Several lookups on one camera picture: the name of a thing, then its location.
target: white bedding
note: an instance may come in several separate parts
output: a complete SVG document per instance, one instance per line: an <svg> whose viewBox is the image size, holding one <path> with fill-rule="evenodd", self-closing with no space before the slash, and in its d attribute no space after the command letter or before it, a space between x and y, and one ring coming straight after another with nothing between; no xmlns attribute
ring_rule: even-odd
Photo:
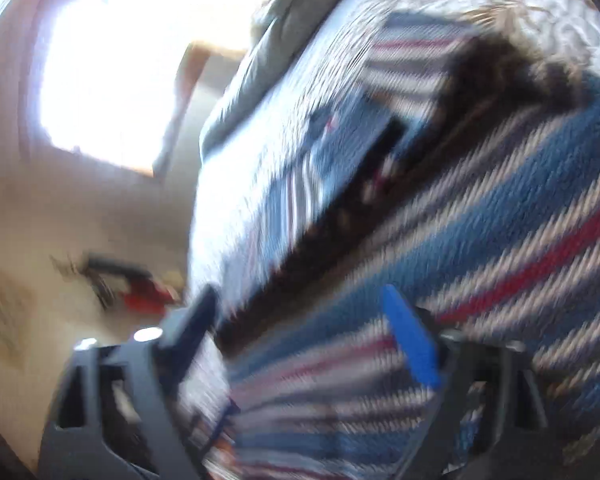
<svg viewBox="0 0 600 480"><path fill-rule="evenodd" d="M203 166L190 237L190 298L205 283L220 282L224 256L301 144L309 114L354 84L374 31L395 9L451 18L474 11L475 20L503 30L530 54L600 75L600 13L589 0L342 0L286 75ZM226 386L214 346L208 341L205 348L203 366L194 367L181 388L182 404L201 405L213 416ZM211 382L213 392L201 382Z"/></svg>

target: striped blanket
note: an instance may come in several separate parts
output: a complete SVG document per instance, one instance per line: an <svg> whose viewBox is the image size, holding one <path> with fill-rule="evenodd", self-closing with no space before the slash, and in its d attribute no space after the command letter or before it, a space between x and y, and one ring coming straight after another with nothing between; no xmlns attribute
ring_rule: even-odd
<svg viewBox="0 0 600 480"><path fill-rule="evenodd" d="M471 338L523 341L563 445L558 478L600 470L600 79L396 13L358 88L314 122L250 242L257 278L235 274L233 296L225 280L243 476L392 471L434 394L382 314L386 283ZM451 466L479 417L472 402Z"/></svg>

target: window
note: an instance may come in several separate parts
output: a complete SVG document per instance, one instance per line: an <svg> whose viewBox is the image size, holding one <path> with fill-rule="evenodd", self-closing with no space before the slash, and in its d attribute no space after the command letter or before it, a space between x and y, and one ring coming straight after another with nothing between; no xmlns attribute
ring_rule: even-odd
<svg viewBox="0 0 600 480"><path fill-rule="evenodd" d="M53 22L39 122L62 150L153 174L186 49L129 0L70 0Z"/></svg>

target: folded blanket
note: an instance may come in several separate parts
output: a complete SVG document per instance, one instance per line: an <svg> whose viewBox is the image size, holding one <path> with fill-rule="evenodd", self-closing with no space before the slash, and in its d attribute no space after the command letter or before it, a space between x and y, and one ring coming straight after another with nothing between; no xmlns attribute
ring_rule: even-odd
<svg viewBox="0 0 600 480"><path fill-rule="evenodd" d="M375 139L390 139L374 177L360 184L343 164L311 224L355 189L347 222L320 240L345 242L367 216L373 231L330 262L315 244L303 279L272 274L275 288L219 333L242 410L244 477L392 471L433 393L395 345L379 301L386 283L471 338L524 342L564 446L558 478L600 470L600 80L531 65L472 28L395 14L362 85L355 107L335 105L346 110L337 124L390 116L400 135L372 122ZM362 112L367 102L376 106ZM478 395L450 465L464 460L479 417Z"/></svg>

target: sunlight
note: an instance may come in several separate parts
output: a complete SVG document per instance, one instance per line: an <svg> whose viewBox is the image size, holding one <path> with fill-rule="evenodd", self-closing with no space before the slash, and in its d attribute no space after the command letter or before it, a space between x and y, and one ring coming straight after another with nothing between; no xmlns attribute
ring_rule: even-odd
<svg viewBox="0 0 600 480"><path fill-rule="evenodd" d="M128 0L74 0L56 18L40 122L52 143L152 170L174 112L186 42Z"/></svg>

